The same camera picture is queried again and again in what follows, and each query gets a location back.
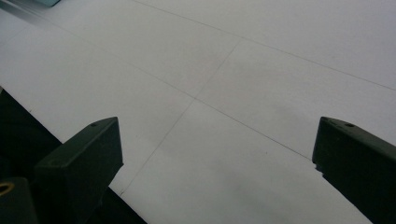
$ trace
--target white floor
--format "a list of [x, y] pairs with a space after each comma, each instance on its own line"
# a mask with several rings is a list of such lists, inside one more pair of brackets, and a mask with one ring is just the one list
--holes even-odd
[[321, 116], [396, 145], [394, 1], [0, 2], [0, 86], [61, 141], [117, 116], [148, 223], [370, 223], [315, 170]]

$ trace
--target floor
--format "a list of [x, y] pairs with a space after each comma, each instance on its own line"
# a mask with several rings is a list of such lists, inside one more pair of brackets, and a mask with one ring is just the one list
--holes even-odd
[[370, 223], [311, 156], [322, 116], [396, 145], [395, 23], [386, 0], [0, 1], [0, 86], [62, 142], [119, 117], [110, 187], [147, 223]]

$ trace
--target floor tile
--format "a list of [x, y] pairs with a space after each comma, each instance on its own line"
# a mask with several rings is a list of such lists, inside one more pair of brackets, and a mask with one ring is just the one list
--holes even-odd
[[0, 49], [0, 83], [65, 141], [99, 119], [119, 117], [121, 193], [191, 102], [190, 96], [42, 22]]
[[396, 89], [396, 3], [137, 0]]
[[322, 116], [396, 144], [396, 91], [249, 41], [198, 98], [307, 158]]
[[130, 0], [65, 1], [40, 13], [192, 96], [239, 40]]
[[148, 223], [370, 223], [293, 153], [195, 101], [121, 197]]
[[29, 25], [26, 21], [14, 16], [13, 12], [16, 10], [0, 1], [0, 47]]

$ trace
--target dark object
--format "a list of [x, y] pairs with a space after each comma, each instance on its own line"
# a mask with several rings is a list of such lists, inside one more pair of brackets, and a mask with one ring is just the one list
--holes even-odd
[[37, 224], [35, 208], [25, 178], [0, 181], [0, 220], [2, 224]]
[[396, 223], [396, 147], [363, 129], [321, 118], [313, 162], [373, 223]]
[[50, 153], [35, 167], [35, 177], [64, 223], [85, 223], [121, 166], [118, 120], [103, 119]]
[[0, 94], [0, 178], [35, 179], [35, 165], [61, 142], [6, 91]]
[[[34, 165], [62, 143], [48, 132], [6, 91], [0, 93], [0, 179], [20, 175], [34, 179]], [[31, 194], [40, 224], [61, 223], [49, 195], [37, 184]], [[87, 224], [146, 223], [113, 190], [106, 189], [102, 205]]]
[[59, 3], [61, 0], [35, 0], [38, 3], [43, 4], [46, 7], [53, 7], [57, 3]]

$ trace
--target small hole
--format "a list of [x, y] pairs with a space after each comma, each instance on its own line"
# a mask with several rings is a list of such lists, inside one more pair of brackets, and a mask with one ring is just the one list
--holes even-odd
[[5, 195], [7, 193], [9, 193], [10, 191], [12, 191], [12, 189], [14, 188], [14, 184], [13, 183], [1, 183], [0, 184], [0, 196]]

